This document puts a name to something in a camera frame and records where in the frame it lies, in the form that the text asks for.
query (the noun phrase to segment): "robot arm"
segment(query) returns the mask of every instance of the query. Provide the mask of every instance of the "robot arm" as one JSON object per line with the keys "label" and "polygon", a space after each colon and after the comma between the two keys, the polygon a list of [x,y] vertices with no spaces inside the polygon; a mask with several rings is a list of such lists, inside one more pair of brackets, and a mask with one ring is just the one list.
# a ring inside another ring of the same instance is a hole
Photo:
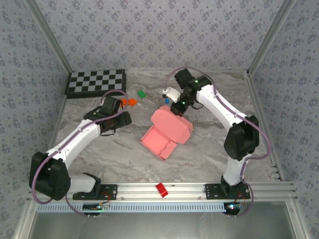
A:
{"label": "robot arm", "polygon": [[129,125],[132,120],[128,112],[123,112],[115,118],[100,122],[95,120],[112,116],[118,112],[121,101],[106,97],[103,104],[88,112],[79,126],[61,143],[46,153],[37,152],[31,161],[29,186],[39,165],[44,159],[57,152],[41,169],[37,178],[35,189],[44,195],[60,200],[69,193],[91,193],[92,197],[99,193],[100,179],[90,175],[69,175],[68,169],[75,157],[95,138],[109,130],[116,130]]}
{"label": "robot arm", "polygon": [[175,115],[182,116],[189,106],[199,102],[220,120],[228,132],[224,148],[229,157],[221,184],[226,195],[233,197],[233,194],[236,194],[235,196],[237,196],[237,193],[232,193],[233,188],[241,183],[240,173],[245,162],[244,159],[249,157],[259,145],[259,133],[236,115],[240,115],[258,126],[257,118],[255,116],[247,117],[217,92],[219,99],[236,113],[233,115],[217,100],[214,86],[205,76],[194,78],[187,69],[183,69],[175,75],[175,79],[183,92],[179,93],[173,88],[167,88],[162,92],[164,97],[173,100],[170,110]]}

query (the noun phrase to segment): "chessboard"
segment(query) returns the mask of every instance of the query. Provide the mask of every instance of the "chessboard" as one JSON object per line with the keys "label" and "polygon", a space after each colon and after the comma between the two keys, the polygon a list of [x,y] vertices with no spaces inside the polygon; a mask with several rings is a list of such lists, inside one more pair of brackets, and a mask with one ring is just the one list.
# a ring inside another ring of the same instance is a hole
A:
{"label": "chessboard", "polygon": [[[70,73],[65,95],[68,99],[103,96],[109,90],[126,90],[124,69]],[[121,95],[114,92],[110,95]]]}

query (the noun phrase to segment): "patterned wallpaper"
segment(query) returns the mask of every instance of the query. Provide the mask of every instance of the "patterned wallpaper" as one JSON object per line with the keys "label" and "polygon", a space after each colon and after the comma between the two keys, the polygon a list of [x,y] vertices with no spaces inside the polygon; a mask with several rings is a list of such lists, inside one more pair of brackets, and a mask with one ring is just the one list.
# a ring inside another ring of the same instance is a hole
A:
{"label": "patterned wallpaper", "polygon": [[319,238],[319,3],[299,0],[253,77],[286,180]]}
{"label": "patterned wallpaper", "polygon": [[282,0],[37,0],[73,70],[247,69]]}
{"label": "patterned wallpaper", "polygon": [[0,1],[0,32],[0,239],[10,239],[31,157],[48,148],[67,75],[23,0]]}

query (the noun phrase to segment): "pink box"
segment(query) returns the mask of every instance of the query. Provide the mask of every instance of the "pink box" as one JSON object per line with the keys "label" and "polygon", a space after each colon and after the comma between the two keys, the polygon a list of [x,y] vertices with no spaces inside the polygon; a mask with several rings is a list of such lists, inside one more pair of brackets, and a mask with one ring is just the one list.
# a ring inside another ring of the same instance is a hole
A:
{"label": "pink box", "polygon": [[151,121],[154,125],[141,143],[162,160],[169,157],[177,143],[186,143],[193,131],[193,125],[184,117],[174,115],[168,106],[155,111]]}

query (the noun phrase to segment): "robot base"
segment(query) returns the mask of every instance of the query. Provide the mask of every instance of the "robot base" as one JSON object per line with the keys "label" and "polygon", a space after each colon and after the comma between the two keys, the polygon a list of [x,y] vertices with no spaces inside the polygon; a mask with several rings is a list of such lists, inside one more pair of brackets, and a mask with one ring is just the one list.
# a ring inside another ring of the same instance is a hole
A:
{"label": "robot base", "polygon": [[250,199],[250,193],[249,188],[247,185],[243,184],[242,182],[230,186],[225,185],[225,182],[223,183],[209,183],[205,184],[205,193],[206,193],[206,199],[208,200],[216,200],[216,199]]}
{"label": "robot base", "polygon": [[101,184],[101,191],[97,195],[92,193],[75,193],[73,194],[73,200],[116,200],[118,193],[118,186],[116,184]]}

